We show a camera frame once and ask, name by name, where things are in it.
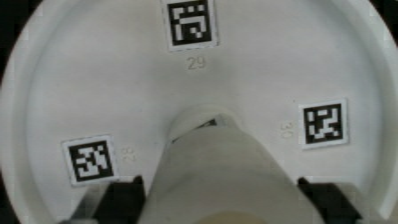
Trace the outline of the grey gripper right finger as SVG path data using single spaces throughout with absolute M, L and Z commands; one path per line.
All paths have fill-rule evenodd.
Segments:
M 300 177 L 297 187 L 325 224 L 382 224 L 380 215 L 350 185 L 311 182 Z

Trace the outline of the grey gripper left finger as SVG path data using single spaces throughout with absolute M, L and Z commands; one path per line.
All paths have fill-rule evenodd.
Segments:
M 73 215 L 59 224 L 137 224 L 146 203 L 142 176 L 87 192 Z

